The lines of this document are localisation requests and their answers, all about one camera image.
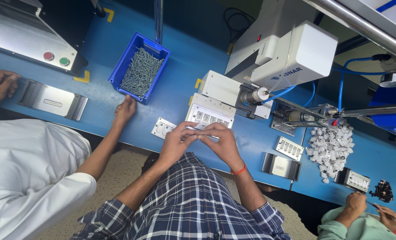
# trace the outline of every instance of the red button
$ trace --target red button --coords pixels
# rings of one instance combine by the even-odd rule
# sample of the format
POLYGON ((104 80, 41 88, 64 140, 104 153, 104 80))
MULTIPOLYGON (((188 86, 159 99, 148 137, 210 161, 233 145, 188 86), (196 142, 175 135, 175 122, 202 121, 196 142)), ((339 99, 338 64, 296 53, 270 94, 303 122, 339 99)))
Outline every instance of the red button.
POLYGON ((52 61, 54 59, 54 54, 52 52, 44 53, 44 59, 47 61, 52 61))

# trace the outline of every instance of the speckled floor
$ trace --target speckled floor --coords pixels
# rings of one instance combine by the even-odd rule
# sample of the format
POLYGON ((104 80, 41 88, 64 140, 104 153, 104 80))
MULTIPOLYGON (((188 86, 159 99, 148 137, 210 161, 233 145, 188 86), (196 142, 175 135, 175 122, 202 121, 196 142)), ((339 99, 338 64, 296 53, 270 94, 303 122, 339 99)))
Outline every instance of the speckled floor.
MULTIPOLYGON (((112 155, 103 176, 97 182, 97 189, 93 197, 73 211, 58 224, 52 226, 47 231, 42 232, 36 240, 62 240, 69 239, 74 232, 79 231, 82 226, 77 223, 77 219, 88 212, 97 209, 104 201, 113 198, 126 186, 131 184, 142 172, 142 166, 150 152, 133 146, 121 150, 112 155)), ((240 202, 235 182, 229 174, 220 172, 225 180, 233 199, 240 202)), ((285 217, 282 224, 285 232, 289 233, 292 239, 314 240, 316 236, 310 233, 300 222, 297 213, 286 204, 268 199, 272 207, 281 211, 285 217)))

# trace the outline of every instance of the blue plastic bin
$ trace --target blue plastic bin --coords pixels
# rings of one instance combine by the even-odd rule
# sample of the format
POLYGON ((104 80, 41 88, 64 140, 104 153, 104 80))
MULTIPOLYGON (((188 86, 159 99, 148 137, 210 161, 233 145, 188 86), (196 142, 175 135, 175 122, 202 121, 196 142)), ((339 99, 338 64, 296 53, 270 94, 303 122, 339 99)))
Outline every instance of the blue plastic bin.
POLYGON ((118 92, 124 95, 128 94, 132 96, 135 100, 146 105, 152 96, 153 90, 155 89, 155 86, 157 85, 159 78, 164 72, 165 64, 167 63, 167 59, 169 58, 170 53, 171 51, 166 49, 162 45, 148 39, 147 37, 141 35, 138 32, 135 32, 133 38, 131 39, 130 43, 128 44, 127 48, 125 49, 124 53, 122 54, 121 58, 116 64, 116 67, 112 71, 112 74, 110 75, 108 81, 110 81, 113 88, 118 92), (161 68, 159 68, 158 73, 155 76, 155 79, 153 80, 151 87, 149 88, 149 91, 143 96, 143 98, 134 95, 131 92, 119 87, 128 69, 128 66, 130 65, 131 58, 133 58, 134 54, 138 51, 137 48, 140 47, 143 47, 145 51, 151 54, 154 58, 157 58, 158 60, 164 59, 161 68))

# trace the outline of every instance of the metal rail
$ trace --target metal rail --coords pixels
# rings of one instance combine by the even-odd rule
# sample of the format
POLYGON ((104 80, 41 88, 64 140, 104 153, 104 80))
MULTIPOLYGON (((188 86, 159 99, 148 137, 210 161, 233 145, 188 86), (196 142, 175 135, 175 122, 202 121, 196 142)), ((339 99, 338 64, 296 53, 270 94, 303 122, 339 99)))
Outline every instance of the metal rail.
POLYGON ((155 18, 155 41, 163 44, 164 0, 153 1, 153 16, 155 18))
POLYGON ((354 110, 344 110, 342 117, 358 117, 367 115, 380 115, 380 114, 396 114, 396 104, 395 105, 383 105, 354 109, 354 110))
POLYGON ((303 0, 339 23, 396 55, 396 39, 335 0, 303 0))

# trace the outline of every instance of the clear tube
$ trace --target clear tube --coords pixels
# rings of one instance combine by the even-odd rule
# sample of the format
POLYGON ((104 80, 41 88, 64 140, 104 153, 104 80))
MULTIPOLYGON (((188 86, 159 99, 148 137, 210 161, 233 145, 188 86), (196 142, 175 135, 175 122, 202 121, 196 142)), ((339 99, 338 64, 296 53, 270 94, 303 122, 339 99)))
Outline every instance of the clear tube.
POLYGON ((293 50, 293 35, 295 33, 295 28, 296 28, 298 3, 299 3, 299 0, 296 0, 296 10, 295 10, 295 13, 294 13, 293 25, 291 27, 290 46, 288 47, 287 60, 285 61, 285 66, 284 66, 284 69, 282 70, 281 77, 276 82, 276 84, 268 90, 269 93, 272 92, 279 85, 279 83, 285 78, 284 73, 287 72, 288 64, 290 63, 290 56, 291 56, 291 52, 293 50))

